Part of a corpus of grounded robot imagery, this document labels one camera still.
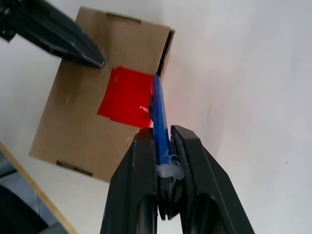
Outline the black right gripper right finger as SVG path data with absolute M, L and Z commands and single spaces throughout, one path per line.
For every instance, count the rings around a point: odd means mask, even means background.
M 185 172 L 180 219 L 185 234 L 253 234 L 234 186 L 191 130 L 171 126 L 172 142 Z

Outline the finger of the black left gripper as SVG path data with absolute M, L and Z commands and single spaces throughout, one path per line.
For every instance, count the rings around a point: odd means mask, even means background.
M 104 56 L 95 43 L 67 17 L 12 14 L 11 23 L 17 34 L 52 55 L 91 67 L 104 65 Z
M 45 0 L 16 0 L 14 29 L 46 52 L 81 64 L 104 64 L 95 43 L 72 19 Z

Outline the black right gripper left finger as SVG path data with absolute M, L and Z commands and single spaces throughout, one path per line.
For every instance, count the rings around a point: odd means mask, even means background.
M 156 148 L 151 128 L 135 135 L 111 178 L 100 232 L 157 233 Z

